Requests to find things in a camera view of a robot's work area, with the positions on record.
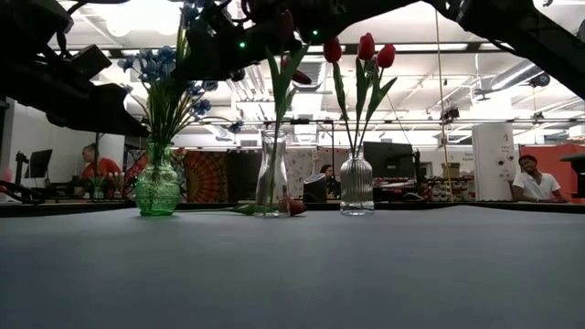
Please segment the dark red artificial tulip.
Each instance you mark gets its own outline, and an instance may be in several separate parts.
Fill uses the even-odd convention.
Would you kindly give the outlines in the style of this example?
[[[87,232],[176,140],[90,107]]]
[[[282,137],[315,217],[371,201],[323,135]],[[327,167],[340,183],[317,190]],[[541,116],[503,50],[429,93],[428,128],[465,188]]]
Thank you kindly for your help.
[[[267,52],[271,68],[272,91],[274,98],[275,124],[274,135],[278,136],[282,119],[291,105],[294,92],[289,91],[292,81],[308,85],[312,80],[298,67],[309,46],[303,46],[293,35],[295,24],[293,15],[288,9],[281,10],[277,15],[275,35],[279,46],[278,52]]]

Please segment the black curtain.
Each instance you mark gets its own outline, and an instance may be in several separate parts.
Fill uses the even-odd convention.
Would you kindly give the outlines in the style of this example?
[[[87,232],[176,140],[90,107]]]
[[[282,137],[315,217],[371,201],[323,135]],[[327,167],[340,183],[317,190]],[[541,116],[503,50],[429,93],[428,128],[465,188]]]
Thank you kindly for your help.
[[[255,152],[229,152],[227,154],[229,202],[255,200],[261,159],[261,153]]]

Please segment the black monitor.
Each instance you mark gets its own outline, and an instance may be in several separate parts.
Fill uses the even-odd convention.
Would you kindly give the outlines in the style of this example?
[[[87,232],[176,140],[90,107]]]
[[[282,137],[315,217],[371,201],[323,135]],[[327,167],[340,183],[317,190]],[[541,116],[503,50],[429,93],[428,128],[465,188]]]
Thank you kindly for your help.
[[[375,178],[413,178],[413,149],[406,143],[363,143],[364,158]]]
[[[33,152],[28,161],[26,178],[44,178],[48,172],[52,153],[52,149]]]

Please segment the orange cloth partition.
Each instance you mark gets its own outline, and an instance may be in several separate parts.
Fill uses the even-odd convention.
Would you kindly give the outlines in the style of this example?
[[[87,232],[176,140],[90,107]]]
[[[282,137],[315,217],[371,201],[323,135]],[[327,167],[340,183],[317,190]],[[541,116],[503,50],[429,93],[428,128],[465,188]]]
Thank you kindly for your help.
[[[532,155],[537,159],[537,168],[553,175],[561,186],[561,194],[572,203],[585,205],[585,198],[574,197],[578,193],[578,175],[570,162],[562,162],[566,155],[585,153],[585,145],[574,143],[559,145],[521,145],[521,155]]]

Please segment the parts bin shelf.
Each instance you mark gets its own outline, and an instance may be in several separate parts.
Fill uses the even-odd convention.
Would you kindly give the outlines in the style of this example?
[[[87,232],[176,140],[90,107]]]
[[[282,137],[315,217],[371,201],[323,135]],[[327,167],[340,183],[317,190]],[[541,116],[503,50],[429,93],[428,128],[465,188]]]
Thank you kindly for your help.
[[[474,181],[468,178],[432,178],[427,182],[427,196],[431,202],[472,202]]]

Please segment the overhead frame bar with lights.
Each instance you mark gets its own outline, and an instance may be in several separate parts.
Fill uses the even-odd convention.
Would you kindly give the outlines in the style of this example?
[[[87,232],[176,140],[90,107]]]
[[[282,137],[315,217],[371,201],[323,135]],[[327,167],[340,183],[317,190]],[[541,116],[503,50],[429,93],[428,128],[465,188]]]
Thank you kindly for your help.
[[[415,44],[396,44],[394,45],[397,51],[397,54],[404,54],[404,55],[432,55],[441,52],[442,54],[482,54],[482,53],[506,53],[503,48],[498,48],[496,45],[488,42],[467,42],[467,43],[454,43],[454,42],[447,42],[447,43],[439,43],[439,44],[432,44],[432,43],[415,43]],[[553,55],[563,55],[568,56],[571,55],[576,57],[577,59],[585,59],[585,44],[577,45],[576,49],[569,49],[569,50],[560,50],[559,49],[549,49],[555,50],[556,52],[551,52]],[[347,55],[356,55],[357,52],[357,44],[342,44],[341,45],[342,53]],[[545,55],[545,50],[529,50],[528,52],[521,53],[520,50],[514,50],[516,52],[517,57],[523,58],[535,58],[536,55]],[[104,55],[108,58],[126,58],[131,55],[137,55],[140,51],[139,48],[101,48],[101,51]],[[324,54],[323,46],[310,46],[307,50],[308,55],[312,56],[321,56]]]

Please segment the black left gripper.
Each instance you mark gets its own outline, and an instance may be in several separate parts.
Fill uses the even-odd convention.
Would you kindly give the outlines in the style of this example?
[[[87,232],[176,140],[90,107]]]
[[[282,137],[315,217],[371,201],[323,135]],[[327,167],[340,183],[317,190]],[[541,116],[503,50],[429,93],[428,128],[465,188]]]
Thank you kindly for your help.
[[[266,48],[278,52],[277,16],[275,21],[254,23],[246,0],[241,0],[244,17],[233,18],[228,11],[231,1],[207,0],[199,17],[207,30],[187,33],[190,54],[176,66],[177,80],[242,80],[245,68],[267,58]]]

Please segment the bright red artificial tulip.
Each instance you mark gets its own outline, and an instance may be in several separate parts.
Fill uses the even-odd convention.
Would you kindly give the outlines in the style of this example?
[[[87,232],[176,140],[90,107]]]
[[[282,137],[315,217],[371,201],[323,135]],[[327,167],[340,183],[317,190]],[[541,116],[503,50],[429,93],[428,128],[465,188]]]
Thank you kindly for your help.
[[[350,146],[350,154],[353,158],[357,156],[357,148],[352,140],[351,132],[349,129],[348,124],[348,114],[346,109],[346,93],[345,87],[343,83],[343,78],[341,75],[341,70],[338,64],[338,61],[342,57],[342,48],[339,43],[339,39],[337,37],[327,40],[324,42],[324,58],[328,63],[331,63],[333,66],[333,79],[335,84],[335,94],[337,98],[338,106],[342,112],[342,120],[345,123],[346,134],[349,141]]]
[[[364,134],[376,109],[375,99],[378,90],[378,65],[373,57],[376,54],[375,41],[373,36],[367,32],[363,35],[358,44],[356,57],[356,136],[354,156],[358,156],[362,150]],[[372,87],[370,101],[366,110],[366,119],[362,127],[359,127],[360,118],[364,110],[367,91]]]
[[[380,86],[381,77],[385,69],[390,68],[395,60],[396,56],[396,49],[392,44],[385,45],[376,55],[376,60],[374,62],[374,67],[372,70],[372,74],[370,75],[370,79],[367,77],[367,72],[365,71],[365,64],[368,62],[367,59],[360,59],[356,58],[356,118],[360,120],[361,114],[364,110],[364,105],[366,102],[367,91],[370,87],[373,88],[372,93],[370,95],[370,101],[367,106],[366,111],[366,120],[363,125],[362,130],[359,129],[359,123],[356,124],[356,137],[355,137],[355,151],[354,154],[358,154],[361,145],[363,143],[364,137],[358,137],[360,133],[363,133],[367,128],[369,121],[375,110],[378,108],[379,104],[383,100],[383,98],[388,94],[389,90],[392,88],[394,83],[396,82],[396,78],[390,80],[384,86]]]

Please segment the white round column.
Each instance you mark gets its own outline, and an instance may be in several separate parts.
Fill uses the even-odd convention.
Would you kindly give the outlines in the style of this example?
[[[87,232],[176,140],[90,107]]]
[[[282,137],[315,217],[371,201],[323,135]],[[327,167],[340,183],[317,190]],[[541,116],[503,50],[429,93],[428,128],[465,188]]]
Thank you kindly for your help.
[[[483,123],[473,127],[475,200],[512,201],[510,183],[516,176],[516,151],[511,123]]]

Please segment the clear ribbed glass bottle vase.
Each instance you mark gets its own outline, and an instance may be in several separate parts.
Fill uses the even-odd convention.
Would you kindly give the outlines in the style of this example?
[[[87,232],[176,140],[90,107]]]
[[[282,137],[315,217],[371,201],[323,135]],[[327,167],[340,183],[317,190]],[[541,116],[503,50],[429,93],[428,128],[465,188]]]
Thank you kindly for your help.
[[[370,215],[375,210],[373,169],[359,148],[340,169],[340,210],[345,216]]]

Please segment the pinkish red artificial tulip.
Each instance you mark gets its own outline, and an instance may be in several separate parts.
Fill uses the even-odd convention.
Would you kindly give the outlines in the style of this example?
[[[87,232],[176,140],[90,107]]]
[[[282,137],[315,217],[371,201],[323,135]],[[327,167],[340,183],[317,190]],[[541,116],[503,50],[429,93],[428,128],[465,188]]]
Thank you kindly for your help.
[[[272,207],[275,212],[288,213],[291,217],[302,214],[306,211],[306,206],[302,201],[293,198],[280,198],[276,205]],[[229,207],[229,212],[234,212],[241,215],[252,216],[257,214],[269,215],[270,210],[264,209],[261,206],[254,206],[252,204],[240,204],[235,207]]]

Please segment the clear smooth glass carafe vase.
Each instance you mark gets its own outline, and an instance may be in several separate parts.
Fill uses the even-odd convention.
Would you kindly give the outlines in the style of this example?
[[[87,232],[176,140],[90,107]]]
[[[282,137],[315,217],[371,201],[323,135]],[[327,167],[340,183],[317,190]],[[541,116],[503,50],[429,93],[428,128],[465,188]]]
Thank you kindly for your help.
[[[261,168],[256,186],[254,216],[288,218],[291,215],[285,163],[287,133],[273,129],[261,132]]]

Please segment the person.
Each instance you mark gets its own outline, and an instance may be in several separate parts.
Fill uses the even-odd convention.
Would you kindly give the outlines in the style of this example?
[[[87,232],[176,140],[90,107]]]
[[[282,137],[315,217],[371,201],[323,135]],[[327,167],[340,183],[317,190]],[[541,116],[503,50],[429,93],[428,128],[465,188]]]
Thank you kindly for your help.
[[[568,203],[561,194],[561,186],[556,178],[537,168],[537,159],[525,154],[519,157],[520,172],[512,181],[512,196],[515,201],[532,203]]]
[[[86,163],[81,177],[90,179],[94,176],[120,175],[121,168],[110,158],[100,157],[95,143],[89,144],[82,149],[82,158]]]
[[[336,179],[334,168],[330,164],[321,167],[321,173],[325,174],[325,192],[328,199],[338,199],[341,195],[341,184]]]

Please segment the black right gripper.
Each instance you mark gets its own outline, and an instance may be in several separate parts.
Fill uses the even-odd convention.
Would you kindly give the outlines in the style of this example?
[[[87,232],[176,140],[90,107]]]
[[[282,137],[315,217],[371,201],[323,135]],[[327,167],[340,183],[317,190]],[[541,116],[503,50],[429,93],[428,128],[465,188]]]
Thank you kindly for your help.
[[[288,11],[305,42],[322,44],[355,23],[413,4],[414,0],[246,0],[254,23]]]

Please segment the colourful mandala tapestry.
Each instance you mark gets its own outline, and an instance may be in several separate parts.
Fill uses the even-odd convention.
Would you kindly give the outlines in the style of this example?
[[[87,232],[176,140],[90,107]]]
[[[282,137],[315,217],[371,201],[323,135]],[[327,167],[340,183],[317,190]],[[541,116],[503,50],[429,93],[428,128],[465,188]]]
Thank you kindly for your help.
[[[188,151],[183,159],[188,203],[211,204],[228,201],[227,154]]]

